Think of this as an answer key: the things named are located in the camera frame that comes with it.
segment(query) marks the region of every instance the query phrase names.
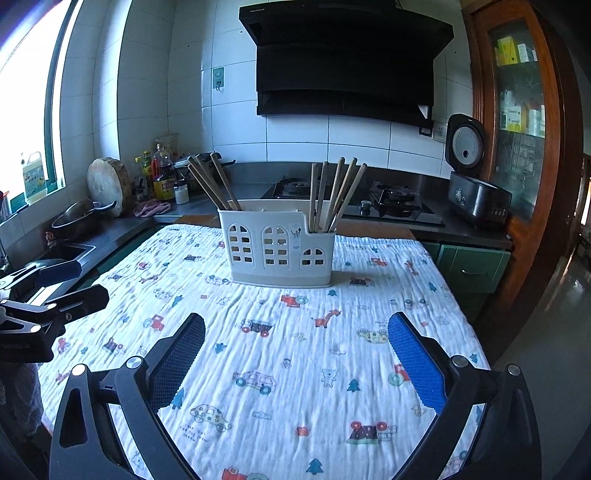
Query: gray tile floor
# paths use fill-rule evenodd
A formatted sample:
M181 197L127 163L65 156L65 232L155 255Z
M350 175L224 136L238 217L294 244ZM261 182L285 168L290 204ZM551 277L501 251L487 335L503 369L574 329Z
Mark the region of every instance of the gray tile floor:
M543 479L551 479L591 420L591 274L578 257L559 263L544 296L496 363L519 365L534 403Z

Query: black range hood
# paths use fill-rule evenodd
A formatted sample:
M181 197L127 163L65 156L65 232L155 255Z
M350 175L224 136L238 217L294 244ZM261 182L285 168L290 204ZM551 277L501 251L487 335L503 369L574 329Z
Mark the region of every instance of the black range hood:
M433 60L453 27L394 0L240 8L254 40L258 115L350 115L432 128Z

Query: wooden chopstick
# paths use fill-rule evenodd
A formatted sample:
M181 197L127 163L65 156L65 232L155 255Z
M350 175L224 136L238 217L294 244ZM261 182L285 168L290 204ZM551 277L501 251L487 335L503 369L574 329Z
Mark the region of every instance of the wooden chopstick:
M312 164L312 177L310 179L310 212L308 215L308 232L314 233L314 223L316 221L316 194L317 192L317 184L316 179L318 178L318 164Z
M322 213L322 206L324 205L324 193L326 191L326 184L329 179L329 163L327 161L322 163L322 174L320 175L320 190L318 191L318 204L316 206L316 217L314 218L314 233L318 233L320 229L320 215Z
M347 188L349 187L351 181L354 178L353 172L355 171L355 165L357 165L357 158L353 157L353 160L351 160L351 163L349 164L349 168L347 168L347 173L345 174L345 179L343 180L343 183L340 186L339 195L336 198L333 211L330 212L329 227L332 226L336 215L339 213L343 199L345 198L345 195L347 194Z
M214 194L213 190L209 187L209 184L207 183L207 181L202 177L202 175L199 173L199 171L193 166L193 164L190 161L189 161L188 168L189 168L189 172L191 172L193 177L195 177L195 180L197 180L197 182L199 182L199 185L201 185L201 188L203 189L203 191L205 193L207 193L207 196L211 199L211 201L215 204L215 206L219 210L228 210L226 207L224 207L223 203L220 202L220 199L217 198L217 196Z
M330 226L329 232L334 232L336 230L336 225L337 225L337 223L339 223L339 220L341 219L341 217L345 213L347 205L349 204L349 201L351 200L351 197L353 196L355 189L357 188L357 185L359 185L359 182L361 181L361 177L363 177L363 174L365 173L365 170L367 169L367 167L368 166L366 163L361 165L361 168L357 172L357 175L355 176L355 179L353 180L353 183L351 184L351 187L350 187L349 191L347 192L347 195L345 197L345 201L343 202L343 205L341 206L339 213L337 214L337 216L335 217L335 219L333 220L333 222Z
M230 188L230 182L228 182L228 178L226 177L226 174L223 171L223 168L220 165L219 160L215 156L215 152L212 152L210 157L212 159L213 164L216 167L217 173L219 173L220 178L222 179L223 185L226 187L226 190L228 191L228 194L230 195L230 198L232 199L232 209L236 210L238 212L242 211L242 208L240 207L240 203L238 203L237 198L235 197L232 189Z
M342 180L342 174L343 174L343 165L345 165L345 158L344 157L340 157L339 158L339 162L337 163L336 166L336 173L335 173L335 180L333 182L333 189L332 192L330 193L330 203L329 203L329 210L328 212L326 212L326 220L324 221L324 227L322 229L323 232L327 232L330 228L330 221L332 220L332 212L335 209L335 202L336 202L336 196L340 190L340 182Z
M217 199L221 202L223 207L226 210L232 210L230 208L230 204L224 198L222 191L218 188L216 181L207 171L207 167L205 166L205 163L203 163L203 160L201 160L199 156L196 157L196 160L197 161L195 161L193 157L189 157L189 165L191 165L196 172L200 173L201 178L207 184L209 190L211 190L213 195L217 197Z

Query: round wooden cutting board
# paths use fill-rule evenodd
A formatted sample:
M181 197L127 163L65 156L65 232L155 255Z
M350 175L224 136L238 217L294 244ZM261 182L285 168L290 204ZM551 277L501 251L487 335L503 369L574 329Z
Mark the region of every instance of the round wooden cutting board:
M134 199L129 174L119 160L109 157L97 158L88 167L86 183L90 198L94 202L107 205L117 200L115 208L105 212L107 215L118 217L133 208Z

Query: blue gripper pad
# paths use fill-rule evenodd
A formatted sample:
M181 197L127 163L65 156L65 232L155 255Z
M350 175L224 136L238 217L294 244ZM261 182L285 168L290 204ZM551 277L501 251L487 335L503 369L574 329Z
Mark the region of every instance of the blue gripper pad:
M447 397L443 374L420 340L421 335L400 313L395 313L388 322L388 339L400 363L423 405L441 414Z

